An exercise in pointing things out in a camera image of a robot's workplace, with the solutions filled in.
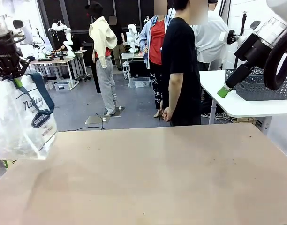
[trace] shoe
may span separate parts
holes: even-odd
[[[116,110],[114,110],[113,112],[108,111],[106,116],[113,116],[113,115],[115,115],[115,113],[116,113]]]

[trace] patterned pants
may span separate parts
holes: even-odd
[[[155,94],[156,109],[160,109],[160,102],[162,101],[162,65],[152,63],[150,61],[151,81]]]

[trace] black wall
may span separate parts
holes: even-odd
[[[92,23],[91,18],[87,16],[85,6],[88,0],[38,0],[39,8],[43,17],[44,25],[51,27],[53,20],[62,20],[62,22],[72,29],[72,33],[78,35],[81,41],[90,42],[88,36],[89,25]],[[113,0],[96,0],[104,7],[103,16],[109,21],[109,16],[114,15]],[[127,31],[129,24],[136,24],[138,31],[144,26],[144,20],[148,15],[150,18],[154,12],[154,0],[114,0],[115,12],[118,23],[124,31]],[[171,8],[173,0],[168,0],[168,8]]]

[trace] person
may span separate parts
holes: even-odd
[[[201,124],[201,84],[190,27],[190,0],[175,0],[175,18],[170,22],[162,47],[163,118],[171,126]]]
[[[122,71],[121,63],[123,64],[126,60],[121,58],[121,55],[126,52],[125,50],[125,37],[123,30],[119,23],[117,23],[116,16],[110,16],[109,19],[110,29],[115,33],[117,38],[116,47],[113,49],[113,55],[115,59],[116,67],[119,71]]]
[[[72,35],[72,41],[73,41],[73,45],[71,47],[73,51],[83,50],[82,43],[76,35]],[[67,51],[66,46],[62,45],[59,49],[56,50],[56,52],[60,52],[60,51]]]
[[[200,71],[207,71],[209,64],[224,58],[226,43],[219,40],[222,32],[229,33],[229,28],[222,17],[214,12],[218,0],[208,0],[208,23],[193,26]]]
[[[102,16],[103,6],[100,3],[92,1],[85,8],[95,19],[95,22],[89,27],[89,36],[94,41],[92,61],[96,63],[102,99],[107,109],[107,115],[114,115],[117,96],[110,50],[115,48],[117,38],[115,33],[110,29],[108,22]]]
[[[162,101],[162,60],[161,49],[169,25],[169,16],[155,15],[143,27],[139,36],[139,45],[144,53],[144,62],[150,70],[151,81],[153,84],[155,105],[157,112],[154,118],[160,116],[160,102]]]

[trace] hair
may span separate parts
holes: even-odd
[[[182,11],[185,10],[187,4],[189,3],[189,0],[174,0],[173,7],[176,11]]]

